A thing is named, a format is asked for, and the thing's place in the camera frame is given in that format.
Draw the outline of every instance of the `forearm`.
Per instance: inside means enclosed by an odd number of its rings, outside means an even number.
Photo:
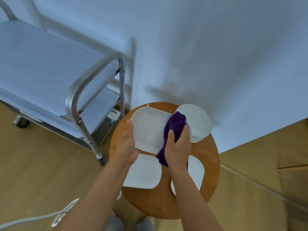
[[[55,227],[56,231],[102,231],[110,217],[130,165],[112,158],[90,190]]]
[[[223,231],[186,168],[170,169],[182,225],[188,230]]]

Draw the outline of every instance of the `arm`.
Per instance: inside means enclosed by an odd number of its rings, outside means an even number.
[[[190,148],[187,125],[184,126],[181,137],[176,143],[173,131],[169,131],[165,157],[176,192],[183,229],[223,231],[187,171]]]
[[[54,231],[105,230],[128,170],[139,154],[135,148],[133,123],[128,120],[127,124],[113,158]]]

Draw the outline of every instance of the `black wheel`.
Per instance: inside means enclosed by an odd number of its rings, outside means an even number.
[[[104,160],[104,158],[98,159],[98,162],[100,163],[101,166],[104,166],[104,165],[105,165],[105,160]]]
[[[21,129],[26,128],[28,125],[29,125],[29,120],[25,118],[20,118],[16,124],[17,128],[21,128]]]

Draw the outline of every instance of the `wooden stool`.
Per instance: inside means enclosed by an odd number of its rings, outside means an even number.
[[[178,105],[155,102],[150,103],[150,107],[159,109],[168,113],[174,113],[179,107]],[[141,107],[147,106],[141,105],[128,114],[120,121],[115,129],[111,144],[109,156],[112,158],[113,152],[116,149],[116,144],[119,137],[123,134],[127,126],[127,120],[129,120],[133,113]],[[141,154],[154,155],[152,153],[140,151]],[[207,136],[198,143],[193,143],[191,148],[191,155],[198,158],[204,166],[204,177],[200,189],[203,199],[208,202],[216,190],[219,171],[220,160],[218,150],[212,135]],[[122,194],[124,197],[137,209],[144,212],[147,215],[161,218],[161,219],[179,219],[180,213],[177,207],[175,195],[171,190],[171,175],[168,167],[162,167],[162,175],[159,184],[153,189],[139,189],[123,187]]]

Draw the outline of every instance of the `microfiber cloth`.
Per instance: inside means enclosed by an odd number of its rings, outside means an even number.
[[[168,140],[168,132],[169,130],[173,130],[174,132],[174,141],[175,143],[179,140],[182,130],[186,125],[186,117],[184,114],[180,112],[175,112],[167,121],[167,124],[164,129],[164,146],[156,155],[156,158],[159,160],[159,163],[168,167],[167,161],[165,159],[165,147]]]

